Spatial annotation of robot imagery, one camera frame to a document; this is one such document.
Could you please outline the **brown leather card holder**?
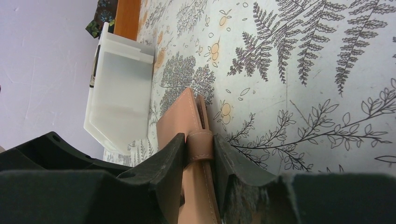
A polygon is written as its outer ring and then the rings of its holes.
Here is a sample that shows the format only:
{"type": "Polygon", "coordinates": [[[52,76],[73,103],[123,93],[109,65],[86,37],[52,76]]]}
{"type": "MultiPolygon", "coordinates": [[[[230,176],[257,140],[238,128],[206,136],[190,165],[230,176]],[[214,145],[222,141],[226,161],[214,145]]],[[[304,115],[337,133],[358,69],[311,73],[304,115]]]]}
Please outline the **brown leather card holder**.
{"type": "Polygon", "coordinates": [[[209,128],[205,101],[185,88],[156,125],[161,150],[178,133],[185,135],[184,170],[181,186],[180,224],[219,224],[212,162],[213,133],[209,128]]]}

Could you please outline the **white translucent card box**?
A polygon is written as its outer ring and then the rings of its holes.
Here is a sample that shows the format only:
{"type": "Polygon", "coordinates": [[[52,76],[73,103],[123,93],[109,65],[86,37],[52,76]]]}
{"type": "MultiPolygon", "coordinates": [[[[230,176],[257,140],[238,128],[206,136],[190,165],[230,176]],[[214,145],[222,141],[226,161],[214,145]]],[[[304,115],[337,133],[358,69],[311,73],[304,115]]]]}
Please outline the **white translucent card box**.
{"type": "Polygon", "coordinates": [[[128,154],[129,143],[148,135],[155,48],[115,35],[109,28],[105,22],[99,38],[84,129],[105,149],[128,154]]]}

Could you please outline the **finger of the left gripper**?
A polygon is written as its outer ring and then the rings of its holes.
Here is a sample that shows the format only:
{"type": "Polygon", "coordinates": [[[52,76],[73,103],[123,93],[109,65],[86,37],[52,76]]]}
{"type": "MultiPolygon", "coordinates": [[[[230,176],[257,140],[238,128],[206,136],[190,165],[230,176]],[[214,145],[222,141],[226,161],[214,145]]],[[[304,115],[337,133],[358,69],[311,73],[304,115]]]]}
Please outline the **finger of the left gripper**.
{"type": "Polygon", "coordinates": [[[104,170],[118,176],[130,167],[102,161],[84,154],[56,132],[0,153],[0,170],[104,170]]]}

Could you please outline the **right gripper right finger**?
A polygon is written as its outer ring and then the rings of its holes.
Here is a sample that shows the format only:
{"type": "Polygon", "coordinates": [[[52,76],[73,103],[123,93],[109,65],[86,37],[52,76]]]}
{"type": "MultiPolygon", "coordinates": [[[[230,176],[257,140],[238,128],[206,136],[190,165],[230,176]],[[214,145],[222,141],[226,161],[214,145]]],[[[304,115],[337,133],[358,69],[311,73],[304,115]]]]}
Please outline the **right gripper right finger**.
{"type": "Polygon", "coordinates": [[[215,189],[225,224],[393,224],[396,179],[387,174],[273,175],[220,135],[215,189]]]}

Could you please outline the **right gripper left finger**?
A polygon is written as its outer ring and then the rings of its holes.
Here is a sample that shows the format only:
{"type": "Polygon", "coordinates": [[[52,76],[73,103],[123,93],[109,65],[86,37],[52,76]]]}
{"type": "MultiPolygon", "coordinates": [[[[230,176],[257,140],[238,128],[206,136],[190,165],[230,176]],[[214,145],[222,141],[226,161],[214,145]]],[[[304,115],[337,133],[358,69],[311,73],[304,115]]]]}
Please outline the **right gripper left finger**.
{"type": "Polygon", "coordinates": [[[3,224],[175,224],[184,134],[139,165],[104,170],[0,171],[3,224]]]}

